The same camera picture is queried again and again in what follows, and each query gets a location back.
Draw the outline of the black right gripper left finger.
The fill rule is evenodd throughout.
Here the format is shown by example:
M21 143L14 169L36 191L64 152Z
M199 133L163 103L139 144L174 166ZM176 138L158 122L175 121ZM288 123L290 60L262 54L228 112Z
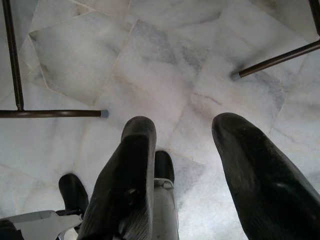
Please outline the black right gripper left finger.
M149 118L125 124L96 180L77 240L151 240L156 140Z

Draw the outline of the dark brown metal tube leg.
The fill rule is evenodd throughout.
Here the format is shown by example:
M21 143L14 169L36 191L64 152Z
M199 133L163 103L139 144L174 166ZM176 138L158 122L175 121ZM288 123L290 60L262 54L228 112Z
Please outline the dark brown metal tube leg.
M312 42L310 44L307 44L305 46L299 47L295 50L289 51L287 53L284 53L279 56L265 60L263 62L257 63L253 66L246 68L246 69L234 72L231 75L231 80L238 81L239 79L244 78L246 76L249 76L251 74L254 74L256 72L259 72L264 69L270 68L272 66L275 66L275 65L281 64L283 62L292 60L294 58L309 54L309 53L317 51L319 49L320 49L320 39L315 42Z
M320 37L320 0L308 0L316 32Z

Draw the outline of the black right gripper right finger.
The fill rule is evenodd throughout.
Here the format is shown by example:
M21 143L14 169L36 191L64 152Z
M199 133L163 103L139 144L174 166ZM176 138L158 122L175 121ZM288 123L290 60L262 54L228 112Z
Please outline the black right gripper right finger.
M214 117L212 137L248 240L320 240L320 194L254 124Z

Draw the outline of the dark brown metal tube frame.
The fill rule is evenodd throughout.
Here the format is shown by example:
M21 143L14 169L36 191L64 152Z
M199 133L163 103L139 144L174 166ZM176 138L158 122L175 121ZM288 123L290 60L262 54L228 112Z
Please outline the dark brown metal tube frame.
M0 110L0 119L24 119L24 118L108 118L109 111L103 110L25 110L23 87L21 82L20 65L17 52L15 29L12 17L10 0L1 0L5 22L10 67L12 74L13 90L16 110Z

